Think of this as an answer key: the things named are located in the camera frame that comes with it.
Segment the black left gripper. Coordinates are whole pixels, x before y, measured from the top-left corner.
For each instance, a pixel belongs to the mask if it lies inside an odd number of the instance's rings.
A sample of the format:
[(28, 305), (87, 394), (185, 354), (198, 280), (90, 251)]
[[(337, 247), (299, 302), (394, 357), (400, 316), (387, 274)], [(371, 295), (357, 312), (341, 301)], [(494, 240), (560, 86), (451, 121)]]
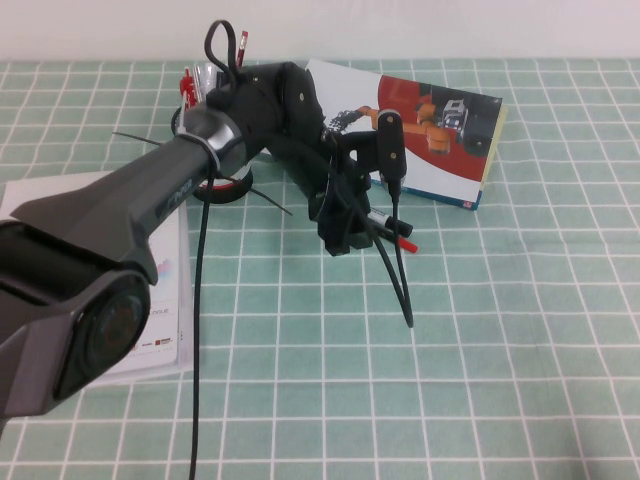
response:
[[(311, 182), (308, 197), (309, 219), (319, 225), (325, 250), (333, 257), (353, 249), (373, 245), (368, 232), (370, 222), (368, 190), (370, 175), (340, 147), (307, 149), (307, 166)], [(349, 245), (347, 230), (349, 227)]]

